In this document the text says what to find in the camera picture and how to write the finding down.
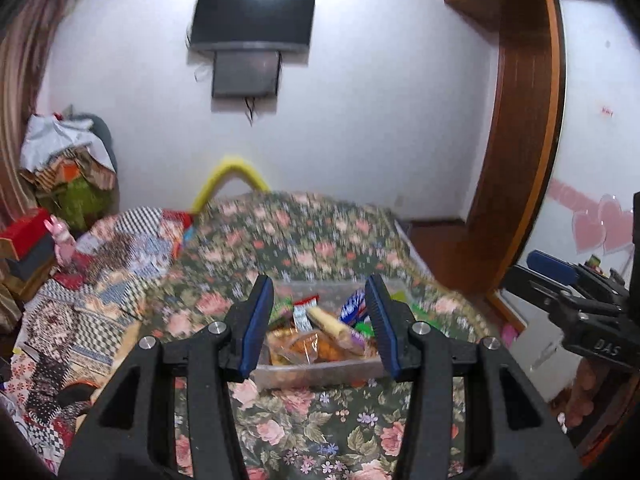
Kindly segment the person's right hand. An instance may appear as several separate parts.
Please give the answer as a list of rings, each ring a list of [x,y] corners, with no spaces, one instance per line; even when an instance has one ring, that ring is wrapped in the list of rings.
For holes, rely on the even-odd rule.
[[[574,446],[638,434],[639,373],[583,358],[550,408]]]

